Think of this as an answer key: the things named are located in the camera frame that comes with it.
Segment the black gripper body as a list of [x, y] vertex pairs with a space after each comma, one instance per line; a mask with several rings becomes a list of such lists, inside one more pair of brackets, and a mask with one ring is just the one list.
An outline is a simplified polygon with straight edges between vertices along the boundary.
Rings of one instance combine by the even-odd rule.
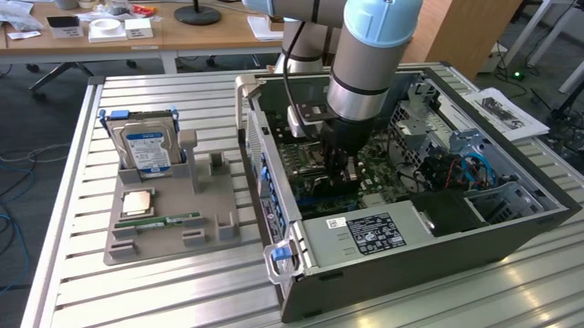
[[335, 118], [326, 120], [320, 129], [324, 158], [355, 156], [366, 145], [371, 132], [371, 119], [354, 121]]

